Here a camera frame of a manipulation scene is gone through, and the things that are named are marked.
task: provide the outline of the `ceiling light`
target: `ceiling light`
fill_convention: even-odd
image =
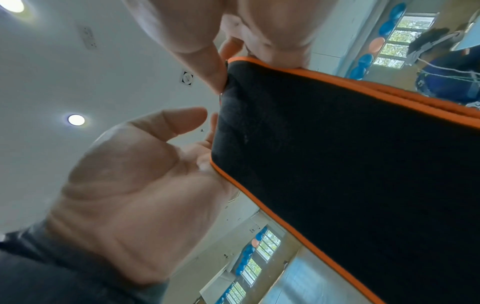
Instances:
[[[21,13],[25,10],[22,0],[0,0],[0,6],[13,13]]]
[[[68,117],[68,122],[74,126],[81,126],[85,123],[85,118],[82,115],[73,114]]]

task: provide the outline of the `orange balloon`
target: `orange balloon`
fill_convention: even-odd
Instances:
[[[251,240],[251,245],[254,247],[254,248],[257,248],[259,246],[260,242],[257,241],[256,238],[254,238],[253,240]]]
[[[378,37],[373,39],[370,42],[370,45],[368,46],[368,52],[372,54],[380,52],[384,43],[385,43],[385,38],[383,37]]]

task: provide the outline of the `ceiling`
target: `ceiling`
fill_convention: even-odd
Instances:
[[[20,15],[0,9],[4,232],[43,217],[69,169],[109,127],[164,108],[219,107],[198,79],[192,87],[179,82],[182,66],[144,34],[121,1],[23,2],[27,11]],[[85,48],[78,26],[92,29],[97,50]],[[87,123],[69,125],[74,113]],[[174,142],[203,135],[197,130]]]

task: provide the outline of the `person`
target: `person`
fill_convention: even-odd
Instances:
[[[220,94],[224,61],[243,46],[276,68],[307,68],[317,30],[338,0],[124,0],[138,24]],[[213,40],[227,39],[220,54]]]
[[[72,169],[46,219],[0,237],[2,303],[159,303],[237,191],[210,166],[218,114],[164,110],[115,126]]]
[[[457,28],[458,37],[466,27],[467,24],[463,24]],[[446,38],[449,32],[449,28],[442,28],[422,33],[410,43],[407,55]],[[480,109],[480,46],[451,51],[456,42],[456,39],[446,39],[420,54],[415,61],[420,68],[415,87],[425,96]]]

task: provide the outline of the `orange trim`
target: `orange trim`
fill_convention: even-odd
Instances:
[[[318,249],[315,245],[313,245],[309,240],[307,240],[303,235],[301,235],[295,228],[290,226],[287,222],[282,220],[278,215],[276,215],[273,211],[271,211],[267,206],[265,206],[258,198],[256,198],[253,194],[251,194],[245,187],[243,187],[239,182],[225,173],[222,169],[220,169],[217,165],[215,165],[214,161],[210,159],[210,164],[212,167],[225,179],[235,185],[239,190],[245,193],[255,204],[257,204],[260,209],[268,214],[273,220],[275,220],[278,224],[280,224],[283,228],[285,228],[288,232],[290,232],[294,237],[296,237],[305,247],[307,247],[313,254],[319,257],[323,262],[325,262],[330,268],[335,270],[339,275],[341,275],[345,280],[347,280],[350,284],[352,284],[358,291],[360,291],[367,299],[369,299],[374,304],[385,304],[378,296],[376,296],[373,292],[370,291],[365,285],[363,285],[359,280],[357,280],[353,275],[351,275],[348,271],[343,269],[340,265],[338,265],[334,260],[329,258],[323,251]]]
[[[369,83],[352,81],[341,77],[336,77],[328,74],[322,74],[304,69],[275,69],[263,63],[262,61],[250,57],[234,57],[228,60],[228,63],[235,61],[248,61],[265,68],[275,71],[289,73],[293,75],[308,77],[311,79],[320,80],[331,83],[339,87],[354,90],[379,100],[407,107],[418,112],[442,118],[454,123],[458,123],[468,127],[480,129],[480,111],[476,109],[469,109],[452,102],[443,101],[440,99],[429,98],[421,96],[416,93],[407,92],[401,89]]]

